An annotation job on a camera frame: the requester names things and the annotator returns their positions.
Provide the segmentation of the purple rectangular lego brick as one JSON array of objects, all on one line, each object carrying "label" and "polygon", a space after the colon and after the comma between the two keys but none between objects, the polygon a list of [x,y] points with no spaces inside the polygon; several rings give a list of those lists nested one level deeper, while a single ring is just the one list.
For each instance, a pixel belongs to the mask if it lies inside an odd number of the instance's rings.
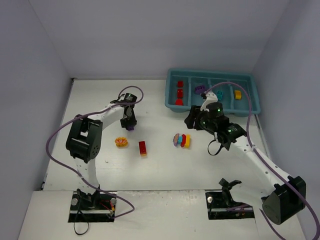
[{"label": "purple rectangular lego brick", "polygon": [[128,126],[127,130],[130,132],[130,131],[133,131],[135,129],[135,127],[133,125],[130,125]]}]

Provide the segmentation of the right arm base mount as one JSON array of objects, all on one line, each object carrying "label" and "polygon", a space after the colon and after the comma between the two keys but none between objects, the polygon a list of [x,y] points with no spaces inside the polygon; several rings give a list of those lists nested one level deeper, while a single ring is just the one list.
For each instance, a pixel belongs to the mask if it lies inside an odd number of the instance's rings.
[{"label": "right arm base mount", "polygon": [[206,190],[206,208],[209,220],[241,220],[254,219],[253,207],[234,201],[230,190],[241,184],[240,180],[228,182],[224,178],[219,181],[221,190]]}]

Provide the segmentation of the small red square lego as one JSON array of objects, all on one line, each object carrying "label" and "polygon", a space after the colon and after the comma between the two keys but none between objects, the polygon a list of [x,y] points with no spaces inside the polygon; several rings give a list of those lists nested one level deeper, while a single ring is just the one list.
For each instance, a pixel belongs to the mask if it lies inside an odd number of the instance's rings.
[{"label": "small red square lego", "polygon": [[182,80],[179,80],[178,82],[177,82],[177,87],[178,88],[182,88],[184,86],[184,82],[182,81]]}]

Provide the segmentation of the red yellow teal lego stack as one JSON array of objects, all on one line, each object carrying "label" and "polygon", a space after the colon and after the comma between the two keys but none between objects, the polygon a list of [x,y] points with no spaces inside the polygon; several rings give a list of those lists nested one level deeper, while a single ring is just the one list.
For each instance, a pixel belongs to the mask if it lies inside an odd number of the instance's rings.
[{"label": "red yellow teal lego stack", "polygon": [[139,141],[138,142],[138,147],[139,147],[139,154],[142,157],[147,156],[147,147],[145,141]]}]

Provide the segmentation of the yellow flower lego brick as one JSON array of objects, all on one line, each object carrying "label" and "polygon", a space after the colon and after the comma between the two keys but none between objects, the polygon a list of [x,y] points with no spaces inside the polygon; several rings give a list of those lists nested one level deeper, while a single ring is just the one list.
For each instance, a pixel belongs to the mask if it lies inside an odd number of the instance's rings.
[{"label": "yellow flower lego brick", "polygon": [[114,143],[118,148],[125,148],[128,145],[128,140],[126,137],[117,137]]}]

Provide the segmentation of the purple flower lego brick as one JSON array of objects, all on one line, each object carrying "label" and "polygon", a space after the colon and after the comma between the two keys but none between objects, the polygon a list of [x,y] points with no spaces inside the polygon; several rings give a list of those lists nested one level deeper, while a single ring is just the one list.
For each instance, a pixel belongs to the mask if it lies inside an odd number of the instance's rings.
[{"label": "purple flower lego brick", "polygon": [[201,95],[203,94],[205,91],[206,91],[206,86],[205,85],[197,85],[195,88],[194,88],[194,93],[196,95]]}]

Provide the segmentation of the teal rectangular lego brick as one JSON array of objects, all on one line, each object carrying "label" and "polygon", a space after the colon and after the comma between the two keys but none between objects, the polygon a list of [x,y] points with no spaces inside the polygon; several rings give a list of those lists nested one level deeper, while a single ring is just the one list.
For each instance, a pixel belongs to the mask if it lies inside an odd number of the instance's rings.
[{"label": "teal rectangular lego brick", "polygon": [[221,101],[223,99],[224,93],[220,90],[216,92],[217,99]]}]

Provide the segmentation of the yellow striped lego brick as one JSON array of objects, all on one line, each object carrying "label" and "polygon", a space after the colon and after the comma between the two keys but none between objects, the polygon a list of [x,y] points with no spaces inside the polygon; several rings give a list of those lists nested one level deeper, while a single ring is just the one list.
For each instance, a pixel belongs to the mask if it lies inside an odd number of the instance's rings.
[{"label": "yellow striped lego brick", "polygon": [[242,99],[242,92],[240,90],[234,91],[234,99],[235,100],[241,100]]}]

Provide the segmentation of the red rounded lego brick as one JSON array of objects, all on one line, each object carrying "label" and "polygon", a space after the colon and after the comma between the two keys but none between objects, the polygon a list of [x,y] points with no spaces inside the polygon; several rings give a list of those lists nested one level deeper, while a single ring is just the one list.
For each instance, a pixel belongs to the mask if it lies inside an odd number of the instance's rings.
[{"label": "red rounded lego brick", "polygon": [[183,106],[184,105],[184,102],[182,99],[178,98],[176,101],[175,101],[175,105],[176,106]]}]

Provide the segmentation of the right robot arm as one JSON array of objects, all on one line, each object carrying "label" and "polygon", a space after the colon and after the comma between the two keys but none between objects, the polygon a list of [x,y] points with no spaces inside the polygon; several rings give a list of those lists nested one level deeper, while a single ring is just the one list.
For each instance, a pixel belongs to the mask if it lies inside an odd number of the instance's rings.
[{"label": "right robot arm", "polygon": [[248,140],[247,132],[224,115],[220,102],[205,110],[193,105],[184,120],[188,129],[204,130],[214,136],[220,149],[236,154],[261,181],[257,188],[247,187],[241,180],[219,181],[222,195],[229,207],[248,204],[263,211],[274,224],[281,225],[305,208],[300,197],[306,196],[306,182],[292,177],[277,167],[261,150]]}]

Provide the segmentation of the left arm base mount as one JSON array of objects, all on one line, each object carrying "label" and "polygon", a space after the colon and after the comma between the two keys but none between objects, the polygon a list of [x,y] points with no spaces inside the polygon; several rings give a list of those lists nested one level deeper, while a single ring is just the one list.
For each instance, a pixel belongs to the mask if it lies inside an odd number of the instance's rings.
[{"label": "left arm base mount", "polygon": [[96,191],[93,195],[74,191],[69,208],[69,223],[113,223],[117,199]]}]

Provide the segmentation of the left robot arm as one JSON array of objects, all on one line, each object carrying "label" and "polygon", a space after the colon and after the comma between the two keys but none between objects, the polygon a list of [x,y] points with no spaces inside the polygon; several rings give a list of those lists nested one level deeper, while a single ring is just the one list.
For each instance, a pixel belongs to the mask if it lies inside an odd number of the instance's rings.
[{"label": "left robot arm", "polygon": [[132,131],[137,125],[134,113],[136,101],[134,94],[125,93],[102,110],[80,117],[71,125],[66,149],[74,158],[76,169],[80,173],[80,187],[77,191],[89,202],[93,202],[99,195],[96,157],[101,150],[103,130],[119,121],[122,128]]}]

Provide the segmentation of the red angled lego piece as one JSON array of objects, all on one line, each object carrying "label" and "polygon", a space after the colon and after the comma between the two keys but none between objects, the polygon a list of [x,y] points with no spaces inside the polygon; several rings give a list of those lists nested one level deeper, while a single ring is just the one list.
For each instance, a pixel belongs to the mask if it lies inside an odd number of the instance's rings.
[{"label": "red angled lego piece", "polygon": [[182,99],[184,97],[184,91],[182,88],[177,89],[177,94],[176,94],[178,99]]}]

